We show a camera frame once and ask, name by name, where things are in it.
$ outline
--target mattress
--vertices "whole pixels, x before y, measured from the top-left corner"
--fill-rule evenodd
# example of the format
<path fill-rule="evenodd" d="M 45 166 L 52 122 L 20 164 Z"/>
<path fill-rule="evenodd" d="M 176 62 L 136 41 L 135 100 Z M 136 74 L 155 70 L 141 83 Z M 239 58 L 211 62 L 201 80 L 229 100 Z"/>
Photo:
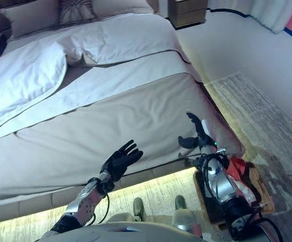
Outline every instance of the mattress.
<path fill-rule="evenodd" d="M 17 50 L 14 44 L 7 51 Z M 163 60 L 162 66 L 151 63 L 152 56 Z M 130 139 L 144 156 L 128 168 L 117 189 L 189 167 L 179 153 L 190 151 L 178 144 L 178 136 L 196 136 L 187 112 L 207 119 L 218 146 L 226 148 L 229 155 L 241 156 L 242 144 L 208 100 L 195 75 L 191 71 L 174 72 L 177 65 L 167 56 L 167 51 L 146 56 L 149 62 L 138 66 L 143 72 L 129 69 L 118 84 L 142 79 L 147 73 L 152 81 L 1 137 L 0 220 L 67 204 L 88 179 L 98 176 L 107 157 Z M 140 58 L 116 68 L 128 70 L 137 62 Z M 63 86 L 90 70 L 68 69 Z M 164 77 L 151 75 L 156 72 Z"/>

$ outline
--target red cloth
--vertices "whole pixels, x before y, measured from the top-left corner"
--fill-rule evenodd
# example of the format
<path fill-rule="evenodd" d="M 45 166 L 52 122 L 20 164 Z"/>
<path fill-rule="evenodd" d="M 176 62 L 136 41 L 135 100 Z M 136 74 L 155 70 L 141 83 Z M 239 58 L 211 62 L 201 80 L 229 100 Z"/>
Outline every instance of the red cloth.
<path fill-rule="evenodd" d="M 232 176 L 235 180 L 242 182 L 241 177 L 245 173 L 246 162 L 243 159 L 237 157 L 232 157 L 229 159 L 229 161 L 230 165 L 227 170 L 227 173 L 230 176 Z"/>

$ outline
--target bed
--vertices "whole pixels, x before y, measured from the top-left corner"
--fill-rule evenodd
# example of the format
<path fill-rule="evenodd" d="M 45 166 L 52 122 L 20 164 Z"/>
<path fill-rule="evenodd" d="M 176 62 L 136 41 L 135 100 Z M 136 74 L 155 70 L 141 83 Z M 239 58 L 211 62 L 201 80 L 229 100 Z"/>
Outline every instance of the bed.
<path fill-rule="evenodd" d="M 117 189 L 190 167 L 177 141 L 196 135 L 186 112 L 210 121 L 229 156 L 244 153 L 157 1 L 82 1 L 95 19 L 85 8 L 85 21 L 11 30 L 1 9 L 39 1 L 0 1 L 10 39 L 0 57 L 0 221 L 69 203 L 130 139 L 144 156 Z"/>

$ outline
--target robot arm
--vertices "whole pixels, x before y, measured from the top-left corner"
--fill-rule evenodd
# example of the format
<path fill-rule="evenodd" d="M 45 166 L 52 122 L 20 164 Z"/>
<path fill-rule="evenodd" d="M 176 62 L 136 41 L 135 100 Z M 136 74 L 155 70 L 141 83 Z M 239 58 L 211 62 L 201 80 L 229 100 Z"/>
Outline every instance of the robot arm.
<path fill-rule="evenodd" d="M 142 157 L 143 152 L 134 149 L 135 147 L 136 144 L 131 140 L 115 151 L 103 164 L 99 178 L 94 177 L 88 181 L 59 221 L 41 239 L 85 226 L 92 219 L 96 206 L 114 189 L 114 182 L 120 180 L 128 166 Z"/>
<path fill-rule="evenodd" d="M 229 167 L 229 160 L 225 155 L 225 149 L 217 151 L 216 142 L 209 129 L 208 123 L 192 113 L 187 113 L 189 118 L 195 124 L 198 134 L 196 138 L 183 139 L 179 137 L 179 144 L 187 149 L 199 147 L 201 156 L 194 162 L 194 166 L 202 171 L 204 191 L 206 197 L 213 197 L 220 206 L 220 210 L 225 218 L 229 233 L 234 240 L 241 240 L 246 237 L 252 237 L 250 241 L 255 240 L 257 234 L 253 233 L 256 227 L 262 227 L 260 222 L 268 219 L 262 218 L 260 211 L 250 207 L 243 193 L 237 185 L 229 179 L 226 170 Z M 279 241 L 282 241 L 281 234 L 272 221 L 268 221 L 276 230 Z M 276 241 L 274 237 L 268 234 L 262 228 L 264 235 L 268 240 Z"/>

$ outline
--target gray carpet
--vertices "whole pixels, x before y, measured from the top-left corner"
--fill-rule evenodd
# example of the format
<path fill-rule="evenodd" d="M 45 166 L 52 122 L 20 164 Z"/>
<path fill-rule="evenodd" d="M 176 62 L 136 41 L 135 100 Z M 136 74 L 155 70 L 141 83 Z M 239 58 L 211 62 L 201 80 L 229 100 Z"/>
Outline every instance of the gray carpet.
<path fill-rule="evenodd" d="M 276 212 L 269 215 L 284 237 L 292 241 L 292 122 L 241 73 L 206 85 L 232 129 L 246 147 L 244 158 L 256 164 L 272 195 Z M 132 212 L 135 197 L 144 200 L 147 221 L 170 224 L 175 196 L 185 197 L 202 226 L 207 241 L 230 241 L 227 231 L 219 231 L 204 220 L 193 183 L 194 169 L 138 184 L 110 194 L 110 216 Z M 107 207 L 103 200 L 96 209 L 97 221 Z M 65 207 L 0 223 L 0 241 L 33 241 L 49 230 Z"/>
<path fill-rule="evenodd" d="M 292 241 L 292 121 L 241 73 L 206 88 L 272 195 L 276 213 L 269 217 Z"/>

